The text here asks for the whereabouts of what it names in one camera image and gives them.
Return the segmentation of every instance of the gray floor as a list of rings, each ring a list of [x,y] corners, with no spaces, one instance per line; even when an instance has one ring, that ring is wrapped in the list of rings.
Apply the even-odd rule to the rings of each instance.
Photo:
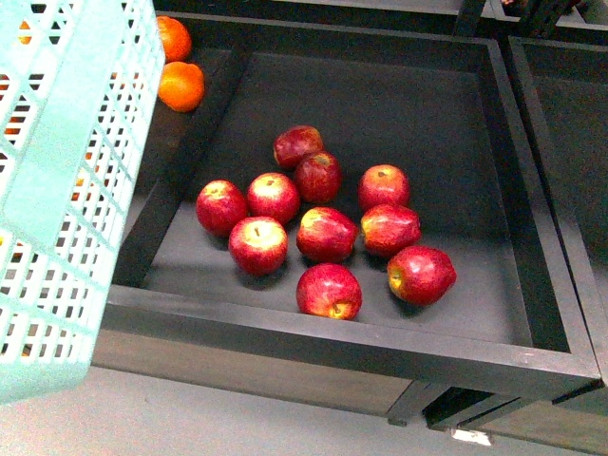
[[[577,455],[496,437],[487,448],[356,413],[91,369],[74,391],[0,407],[0,455]]]

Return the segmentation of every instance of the apple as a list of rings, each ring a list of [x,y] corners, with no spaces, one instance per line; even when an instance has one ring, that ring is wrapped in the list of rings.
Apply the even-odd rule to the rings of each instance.
[[[240,269],[252,276],[276,271],[287,257],[288,239],[282,225],[270,217],[248,217],[228,238],[228,251]]]
[[[253,216],[272,217],[286,225],[300,210],[300,195],[284,174],[265,173],[249,185],[247,204]]]
[[[295,245],[318,263],[339,263],[351,253],[359,229],[350,218],[331,207],[314,207],[300,221]]]
[[[316,152],[302,159],[294,173],[300,197],[306,202],[326,204],[333,200],[342,184],[342,169],[329,152]]]
[[[363,295],[351,271],[339,264],[322,263],[302,275],[295,299],[304,314],[352,320],[361,309]]]
[[[316,128],[309,125],[293,126],[275,140],[276,163],[283,169],[293,170],[308,154],[321,152],[323,140]]]
[[[406,247],[389,261],[389,286],[415,306],[437,302],[456,282],[456,270],[446,253],[424,245]]]
[[[418,214],[397,204],[372,207],[361,218],[361,231],[366,250],[382,258],[394,257],[422,236]]]
[[[247,200],[228,180],[212,180],[197,197],[197,218],[209,233],[228,238],[237,223],[247,217]]]
[[[406,173],[391,164],[377,164],[359,181],[359,206],[367,212],[378,204],[409,204],[409,180]]]

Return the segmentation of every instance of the mint green basket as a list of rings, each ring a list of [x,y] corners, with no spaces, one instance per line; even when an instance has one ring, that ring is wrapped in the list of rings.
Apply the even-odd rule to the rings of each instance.
[[[86,375],[164,53],[151,0],[11,0],[0,18],[7,403]]]

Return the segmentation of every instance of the adjacent display bin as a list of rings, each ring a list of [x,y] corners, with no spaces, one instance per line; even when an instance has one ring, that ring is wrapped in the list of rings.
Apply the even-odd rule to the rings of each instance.
[[[510,38],[506,55],[602,378],[553,406],[452,390],[427,409],[427,418],[434,427],[484,428],[605,454],[608,48]]]

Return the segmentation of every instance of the orange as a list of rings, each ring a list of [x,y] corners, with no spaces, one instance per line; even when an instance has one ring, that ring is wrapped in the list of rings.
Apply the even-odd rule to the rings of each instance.
[[[159,24],[166,62],[183,62],[186,60],[192,51],[192,38],[188,29],[172,17],[159,16],[156,20]]]
[[[26,21],[23,21],[21,23],[21,26],[19,26],[20,30],[29,30],[29,24]],[[23,44],[23,45],[28,45],[29,42],[31,41],[31,35],[26,34],[26,35],[22,35],[19,37],[19,41]]]
[[[195,64],[171,62],[162,70],[159,98],[171,109],[190,112],[200,105],[205,78]]]

